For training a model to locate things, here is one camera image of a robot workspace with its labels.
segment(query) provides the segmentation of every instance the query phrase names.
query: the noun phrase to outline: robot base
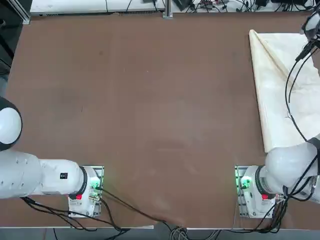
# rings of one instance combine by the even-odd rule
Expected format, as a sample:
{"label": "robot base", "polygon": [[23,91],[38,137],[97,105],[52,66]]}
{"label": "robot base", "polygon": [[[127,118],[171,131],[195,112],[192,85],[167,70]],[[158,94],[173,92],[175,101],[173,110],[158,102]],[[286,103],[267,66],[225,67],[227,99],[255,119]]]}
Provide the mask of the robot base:
{"label": "robot base", "polygon": [[[87,174],[87,184],[82,195],[77,195],[76,199],[68,197],[69,211],[84,214],[93,218],[101,215],[102,190],[95,187],[103,188],[104,183],[104,166],[83,166]],[[72,218],[85,218],[78,214],[70,214]]]}
{"label": "robot base", "polygon": [[[262,219],[275,204],[276,198],[266,199],[256,186],[258,166],[235,166],[236,191],[238,196],[239,215],[247,218]],[[272,218],[269,212],[265,218]]]}

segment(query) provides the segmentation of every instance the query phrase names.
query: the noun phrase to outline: brown table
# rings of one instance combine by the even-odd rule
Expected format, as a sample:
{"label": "brown table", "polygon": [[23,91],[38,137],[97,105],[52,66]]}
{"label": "brown table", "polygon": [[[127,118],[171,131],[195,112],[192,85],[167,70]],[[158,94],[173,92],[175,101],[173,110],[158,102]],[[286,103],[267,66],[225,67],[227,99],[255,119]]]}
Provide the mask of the brown table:
{"label": "brown table", "polygon": [[[171,223],[231,228],[234,166],[265,159],[249,30],[298,32],[306,15],[35,18],[23,27],[7,88],[24,124],[14,148],[104,165],[108,190]],[[36,199],[68,207],[65,196]],[[108,201],[121,226],[154,223]],[[1,226],[66,226],[20,199],[0,203]],[[320,229],[319,215],[319,205],[289,202],[283,227]],[[256,224],[237,217],[234,227]]]}

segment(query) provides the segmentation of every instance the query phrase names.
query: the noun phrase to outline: crumpled white fabric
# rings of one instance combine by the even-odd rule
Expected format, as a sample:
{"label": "crumpled white fabric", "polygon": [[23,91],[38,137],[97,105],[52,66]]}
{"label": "crumpled white fabric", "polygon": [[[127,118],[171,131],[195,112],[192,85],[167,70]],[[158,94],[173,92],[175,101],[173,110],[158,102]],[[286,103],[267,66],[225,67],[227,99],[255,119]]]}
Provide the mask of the crumpled white fabric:
{"label": "crumpled white fabric", "polygon": [[[296,57],[308,43],[307,38],[299,33],[256,33],[250,30],[249,39],[264,151],[268,153],[276,147],[303,143],[288,118],[285,84]],[[302,62],[291,74],[288,93]],[[290,110],[307,139],[320,133],[320,77],[311,57],[294,84]]]}

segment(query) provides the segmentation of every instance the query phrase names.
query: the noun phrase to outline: green led light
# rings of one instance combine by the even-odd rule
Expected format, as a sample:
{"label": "green led light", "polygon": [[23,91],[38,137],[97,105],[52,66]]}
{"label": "green led light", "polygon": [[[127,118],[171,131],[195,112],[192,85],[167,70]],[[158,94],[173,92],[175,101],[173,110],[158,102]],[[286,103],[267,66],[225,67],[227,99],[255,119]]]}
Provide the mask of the green led light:
{"label": "green led light", "polygon": [[242,186],[245,187],[246,189],[250,187],[250,182],[251,182],[251,177],[249,176],[244,176],[241,179]]}

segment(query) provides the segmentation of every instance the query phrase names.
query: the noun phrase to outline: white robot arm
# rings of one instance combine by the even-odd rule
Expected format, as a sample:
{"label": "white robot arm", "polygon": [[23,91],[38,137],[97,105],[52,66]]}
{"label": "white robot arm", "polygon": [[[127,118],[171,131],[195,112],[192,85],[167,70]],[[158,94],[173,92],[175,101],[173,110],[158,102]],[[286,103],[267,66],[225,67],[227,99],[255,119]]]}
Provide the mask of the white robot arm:
{"label": "white robot arm", "polygon": [[97,171],[70,160],[38,159],[9,149],[20,138],[22,127],[19,110],[0,97],[0,199],[68,195],[70,211],[90,217],[99,215],[96,208],[100,208],[101,191],[95,187],[102,187],[102,179]]}
{"label": "white robot arm", "polygon": [[[319,27],[320,3],[302,26],[308,44],[296,58],[296,62],[304,59],[313,48],[320,48]],[[272,149],[264,166],[249,166],[239,182],[248,216],[265,218],[276,202],[276,195],[286,198],[293,188],[295,190],[294,195],[290,194],[291,198],[320,203],[320,186],[317,184],[320,175],[319,150],[320,134],[296,146]]]}

